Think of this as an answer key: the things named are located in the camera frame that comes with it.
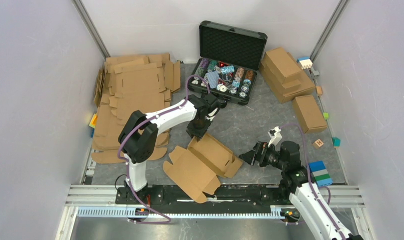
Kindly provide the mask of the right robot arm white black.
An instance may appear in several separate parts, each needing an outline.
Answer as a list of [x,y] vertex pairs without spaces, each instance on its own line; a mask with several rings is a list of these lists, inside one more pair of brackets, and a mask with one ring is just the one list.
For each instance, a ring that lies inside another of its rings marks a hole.
[[273,166],[281,170],[278,196],[281,202],[292,204],[301,214],[317,240],[362,240],[352,233],[333,213],[313,182],[310,171],[302,165],[300,145],[286,140],[276,150],[273,144],[259,141],[239,158],[250,165]]

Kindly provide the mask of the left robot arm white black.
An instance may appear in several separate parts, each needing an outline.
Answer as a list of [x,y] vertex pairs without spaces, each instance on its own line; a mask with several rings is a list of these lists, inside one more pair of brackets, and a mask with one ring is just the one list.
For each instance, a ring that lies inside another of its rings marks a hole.
[[202,97],[189,95],[179,103],[165,109],[143,113],[134,111],[119,134],[119,158],[127,165],[126,184],[128,197],[135,204],[146,200],[146,161],[153,154],[161,133],[182,123],[186,132],[200,140],[207,132],[213,118],[220,110],[218,99],[211,93]]

